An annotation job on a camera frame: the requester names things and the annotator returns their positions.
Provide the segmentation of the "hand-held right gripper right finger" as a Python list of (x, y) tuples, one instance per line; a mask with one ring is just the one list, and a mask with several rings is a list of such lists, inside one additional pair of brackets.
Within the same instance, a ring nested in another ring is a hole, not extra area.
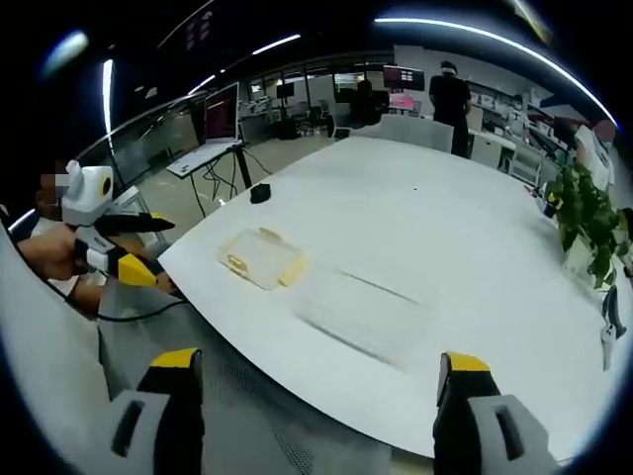
[(502, 394), (476, 356), (441, 355), (433, 424), (436, 474), (555, 474), (544, 426), (513, 395)]

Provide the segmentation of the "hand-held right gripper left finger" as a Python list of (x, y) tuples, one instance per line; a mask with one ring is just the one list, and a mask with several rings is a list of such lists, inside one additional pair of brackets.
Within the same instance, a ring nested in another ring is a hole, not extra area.
[(164, 352), (133, 390), (122, 391), (106, 418), (108, 474), (203, 472), (202, 351)]

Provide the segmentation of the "person's left hand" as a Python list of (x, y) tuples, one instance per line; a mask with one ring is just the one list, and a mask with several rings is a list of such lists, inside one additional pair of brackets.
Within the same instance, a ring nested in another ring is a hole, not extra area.
[(75, 232), (66, 225), (23, 239), (17, 247), (34, 272), (62, 293), (90, 283), (89, 268), (75, 253)]

